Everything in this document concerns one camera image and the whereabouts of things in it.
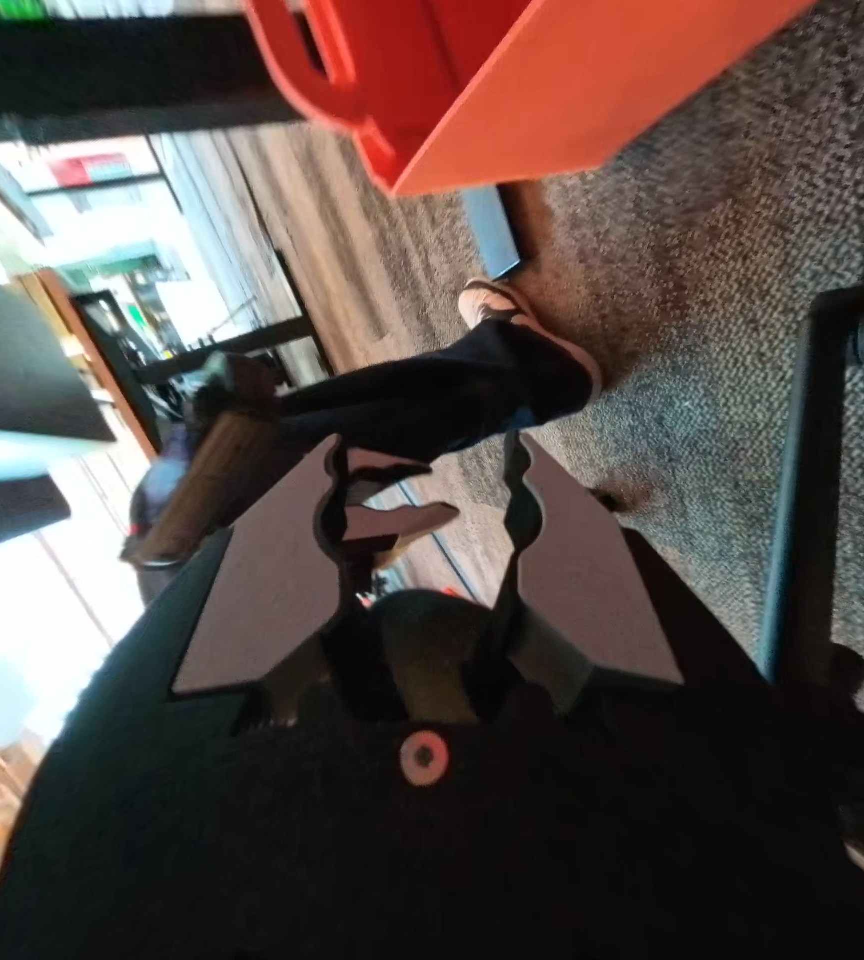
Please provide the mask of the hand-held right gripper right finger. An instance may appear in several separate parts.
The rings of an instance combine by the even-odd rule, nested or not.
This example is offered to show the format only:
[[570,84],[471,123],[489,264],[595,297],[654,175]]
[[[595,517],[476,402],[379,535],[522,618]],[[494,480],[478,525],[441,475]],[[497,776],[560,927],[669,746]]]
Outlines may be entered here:
[[496,603],[499,656],[556,714],[588,691],[671,693],[684,678],[613,513],[531,435],[506,439],[512,555]]

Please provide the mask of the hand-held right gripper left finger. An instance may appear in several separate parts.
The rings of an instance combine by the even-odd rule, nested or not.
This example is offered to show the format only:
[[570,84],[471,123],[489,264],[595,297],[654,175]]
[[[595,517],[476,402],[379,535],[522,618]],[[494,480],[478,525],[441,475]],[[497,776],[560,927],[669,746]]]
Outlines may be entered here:
[[327,437],[233,525],[174,695],[254,688],[297,702],[328,679],[320,636],[344,597],[323,522],[340,452],[341,439]]

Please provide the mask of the black furniture panel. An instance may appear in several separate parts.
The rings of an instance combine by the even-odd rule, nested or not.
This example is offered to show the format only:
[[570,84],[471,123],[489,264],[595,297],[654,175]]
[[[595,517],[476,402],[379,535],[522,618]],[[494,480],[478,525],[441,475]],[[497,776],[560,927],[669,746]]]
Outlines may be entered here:
[[0,21],[0,143],[303,121],[239,14]]

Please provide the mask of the black wheeled metal frame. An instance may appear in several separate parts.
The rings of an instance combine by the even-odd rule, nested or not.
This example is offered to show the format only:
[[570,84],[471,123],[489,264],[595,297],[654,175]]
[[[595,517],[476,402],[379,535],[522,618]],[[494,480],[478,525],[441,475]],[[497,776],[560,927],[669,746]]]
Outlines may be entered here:
[[864,367],[864,285],[818,295],[798,333],[755,649],[791,692],[852,703],[864,657],[831,638],[846,372]]

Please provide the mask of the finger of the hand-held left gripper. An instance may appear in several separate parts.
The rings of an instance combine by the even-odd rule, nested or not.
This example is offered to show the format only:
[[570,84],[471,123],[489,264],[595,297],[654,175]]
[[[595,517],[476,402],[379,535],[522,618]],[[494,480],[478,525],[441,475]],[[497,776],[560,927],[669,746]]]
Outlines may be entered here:
[[433,471],[425,462],[362,448],[350,448],[345,456],[349,479],[357,482],[401,482]]
[[444,502],[425,505],[403,505],[380,510],[366,505],[347,506],[343,541],[347,544],[367,540],[391,538],[411,543],[454,521],[460,515],[458,508]]

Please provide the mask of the orange plastic container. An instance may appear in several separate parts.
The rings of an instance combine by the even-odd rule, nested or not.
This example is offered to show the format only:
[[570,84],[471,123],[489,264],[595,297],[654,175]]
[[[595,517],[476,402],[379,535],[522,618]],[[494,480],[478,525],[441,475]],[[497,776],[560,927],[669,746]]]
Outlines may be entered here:
[[395,197],[602,166],[805,1],[245,2],[275,85]]

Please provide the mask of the grey desk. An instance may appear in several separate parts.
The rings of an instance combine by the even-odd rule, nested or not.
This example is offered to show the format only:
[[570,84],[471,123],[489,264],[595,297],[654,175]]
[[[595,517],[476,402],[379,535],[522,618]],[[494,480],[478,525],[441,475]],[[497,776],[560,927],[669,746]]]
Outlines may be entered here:
[[115,442],[36,305],[0,285],[0,544],[68,519],[53,467]]

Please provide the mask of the black metal table frame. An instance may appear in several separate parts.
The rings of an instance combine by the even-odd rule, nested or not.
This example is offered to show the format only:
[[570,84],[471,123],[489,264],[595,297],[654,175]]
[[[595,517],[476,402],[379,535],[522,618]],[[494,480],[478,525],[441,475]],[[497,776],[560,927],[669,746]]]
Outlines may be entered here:
[[334,372],[301,297],[292,318],[223,340],[210,334],[193,345],[180,344],[177,351],[154,349],[108,289],[72,293],[68,299],[76,321],[71,328],[76,330],[96,377],[110,380],[106,390],[116,396],[122,417],[129,414],[135,419],[131,430],[150,454],[162,448],[162,428],[180,419],[184,378],[200,371],[214,353],[265,355],[272,372],[281,376],[278,385],[293,387],[296,381],[286,372],[282,348],[310,341],[325,374],[329,377]]

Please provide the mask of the blue flat board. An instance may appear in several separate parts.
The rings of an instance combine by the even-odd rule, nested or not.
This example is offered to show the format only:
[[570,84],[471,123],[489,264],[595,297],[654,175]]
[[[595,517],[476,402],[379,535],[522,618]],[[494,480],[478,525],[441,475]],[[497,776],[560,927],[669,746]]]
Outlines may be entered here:
[[499,186],[463,189],[460,196],[487,278],[497,281],[517,271],[522,253]]

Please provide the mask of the pale sneaker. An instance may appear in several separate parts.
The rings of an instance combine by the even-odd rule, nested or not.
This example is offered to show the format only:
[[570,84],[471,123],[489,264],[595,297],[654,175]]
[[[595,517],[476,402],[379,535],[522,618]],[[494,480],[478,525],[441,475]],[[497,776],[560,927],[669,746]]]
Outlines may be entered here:
[[538,317],[526,297],[508,283],[477,277],[469,280],[458,298],[462,319],[473,330],[485,320],[498,320],[527,328],[555,345],[583,368],[591,382],[589,403],[596,402],[603,391],[604,378],[595,357],[584,347],[553,333]]

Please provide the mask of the person's leg in dark trousers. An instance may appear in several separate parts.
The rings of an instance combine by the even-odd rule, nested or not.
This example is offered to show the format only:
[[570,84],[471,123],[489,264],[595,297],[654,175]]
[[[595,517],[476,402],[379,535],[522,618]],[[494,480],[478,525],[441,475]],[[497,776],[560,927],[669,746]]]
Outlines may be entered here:
[[577,414],[601,374],[572,343],[487,318],[448,347],[366,366],[288,394],[276,440],[308,452],[331,435],[351,448],[431,464],[512,431]]

